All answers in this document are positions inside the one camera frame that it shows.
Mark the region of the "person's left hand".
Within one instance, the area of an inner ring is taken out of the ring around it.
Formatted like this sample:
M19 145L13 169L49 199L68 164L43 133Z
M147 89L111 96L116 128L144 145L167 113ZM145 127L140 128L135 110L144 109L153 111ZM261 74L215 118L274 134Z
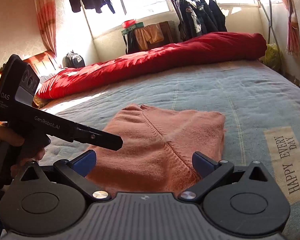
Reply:
M8 127L0 126L0 143L6 142L11 146L19 147L22 146L25 142L25 139L20 135L15 133ZM17 173L21 170L21 168L25 165L27 161L42 160L45 155L45 147L44 146L36 146L30 150L26 150L24 153L19 155L18 162L11 167L11 176L14 178Z

